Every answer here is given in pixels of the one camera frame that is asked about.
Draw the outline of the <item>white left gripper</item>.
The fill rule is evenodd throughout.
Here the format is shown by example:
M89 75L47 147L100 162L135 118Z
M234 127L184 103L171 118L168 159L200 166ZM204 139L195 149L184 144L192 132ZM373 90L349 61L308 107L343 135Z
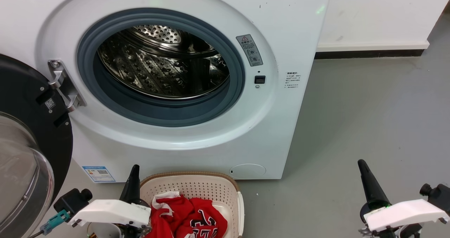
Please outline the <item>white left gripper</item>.
M133 165L120 200L97 199L75 214L69 225L112 223L135 228L150 227L151 208L140 204L140 166Z

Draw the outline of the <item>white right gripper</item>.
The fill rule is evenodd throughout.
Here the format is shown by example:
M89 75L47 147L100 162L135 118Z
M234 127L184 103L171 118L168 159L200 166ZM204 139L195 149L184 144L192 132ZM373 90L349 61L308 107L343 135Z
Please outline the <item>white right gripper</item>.
M368 206L388 206L363 215L369 231L381 232L390 228L425 222L449 221L449 215L424 199L403 201L389 206L384 190L365 160L358 160L358 168Z

